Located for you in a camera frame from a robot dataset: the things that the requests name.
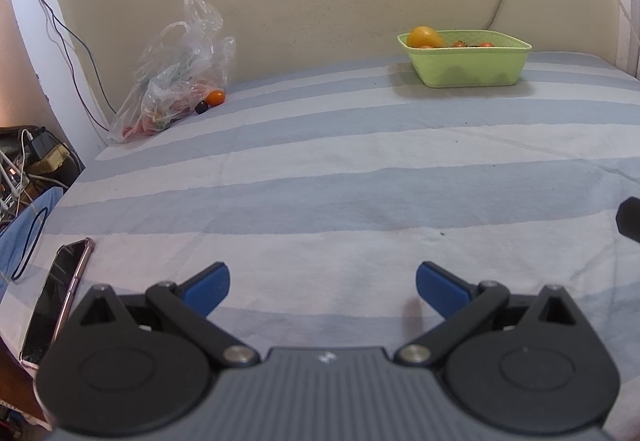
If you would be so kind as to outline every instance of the bed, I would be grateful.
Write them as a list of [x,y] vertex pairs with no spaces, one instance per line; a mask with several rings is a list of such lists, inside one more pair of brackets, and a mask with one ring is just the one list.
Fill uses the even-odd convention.
[[230,267],[210,319],[272,345],[398,345],[439,318],[429,259],[517,293],[565,285],[623,390],[609,421],[640,433],[640,245],[618,204],[640,186],[640,81],[594,56],[532,53],[511,87],[431,90],[403,59],[236,86],[144,142],[107,148],[47,220],[0,303],[18,354],[61,244],[97,243],[79,290],[119,293]]

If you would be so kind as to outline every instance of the striped bed sheet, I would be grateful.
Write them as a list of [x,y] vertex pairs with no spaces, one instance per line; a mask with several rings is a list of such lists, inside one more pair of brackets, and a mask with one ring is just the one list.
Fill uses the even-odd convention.
[[500,88],[432,90],[391,59],[251,82],[88,166],[6,291],[0,334],[17,355],[55,252],[88,236],[78,298],[225,261],[231,291],[210,319],[261,352],[393,352],[439,322],[414,286],[429,259],[517,293],[565,285],[620,368],[609,427],[631,439],[640,245],[614,217],[638,179],[640,81],[594,56],[532,53]]

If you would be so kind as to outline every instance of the green basket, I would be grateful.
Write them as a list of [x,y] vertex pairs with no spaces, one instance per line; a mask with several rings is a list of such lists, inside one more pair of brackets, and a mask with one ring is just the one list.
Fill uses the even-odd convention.
[[445,30],[438,34],[445,46],[462,40],[468,46],[491,42],[495,47],[408,47],[408,33],[398,40],[409,55],[420,79],[429,87],[512,86],[531,51],[527,44],[497,31]]

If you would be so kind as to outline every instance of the plastic bag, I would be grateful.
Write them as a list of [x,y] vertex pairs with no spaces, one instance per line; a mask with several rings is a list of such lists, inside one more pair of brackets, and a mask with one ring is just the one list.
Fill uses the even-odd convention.
[[[169,24],[140,55],[133,87],[111,123],[109,137],[118,142],[164,131],[208,93],[226,87],[236,40],[219,36],[222,16],[213,6],[203,0],[183,1],[185,20]],[[184,34],[166,44],[175,28]]]

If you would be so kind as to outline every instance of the blue cloth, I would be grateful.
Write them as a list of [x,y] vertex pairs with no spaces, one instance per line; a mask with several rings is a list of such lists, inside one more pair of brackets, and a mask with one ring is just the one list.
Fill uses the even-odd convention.
[[0,300],[2,300],[4,292],[11,281],[12,273],[22,260],[24,243],[29,241],[31,244],[36,238],[44,215],[38,218],[39,222],[34,225],[31,237],[29,237],[29,229],[31,228],[31,223],[33,223],[33,218],[44,207],[49,209],[50,214],[53,207],[62,198],[63,193],[60,187],[50,188],[29,205],[27,209],[23,210],[14,222],[6,228],[4,233],[0,235],[0,271],[2,273],[0,277]]

